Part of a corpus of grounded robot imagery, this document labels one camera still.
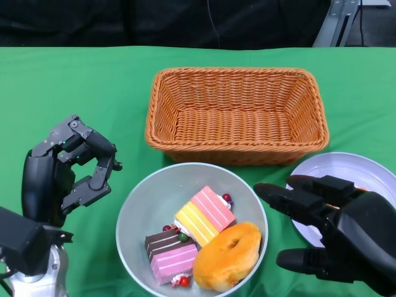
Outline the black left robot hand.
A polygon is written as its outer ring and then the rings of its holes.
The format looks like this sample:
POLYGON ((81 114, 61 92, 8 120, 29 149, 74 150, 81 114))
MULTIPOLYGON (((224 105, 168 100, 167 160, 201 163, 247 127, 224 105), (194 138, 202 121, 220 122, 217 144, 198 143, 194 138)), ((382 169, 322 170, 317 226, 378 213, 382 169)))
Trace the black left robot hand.
POLYGON ((25 158, 24 217, 60 228, 74 209, 109 194, 111 173, 123 168, 116 152, 115 144, 76 114, 66 118, 25 158))

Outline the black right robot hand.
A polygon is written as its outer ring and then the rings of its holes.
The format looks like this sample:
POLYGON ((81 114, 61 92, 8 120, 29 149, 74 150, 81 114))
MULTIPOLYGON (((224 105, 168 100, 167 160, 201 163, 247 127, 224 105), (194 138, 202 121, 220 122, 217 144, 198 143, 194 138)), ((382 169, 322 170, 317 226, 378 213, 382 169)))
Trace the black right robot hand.
POLYGON ((381 296, 395 296, 395 208, 380 194, 334 176, 291 175, 289 189, 254 185, 268 205, 316 227, 322 247, 280 251, 276 263, 318 279, 365 282, 381 296))

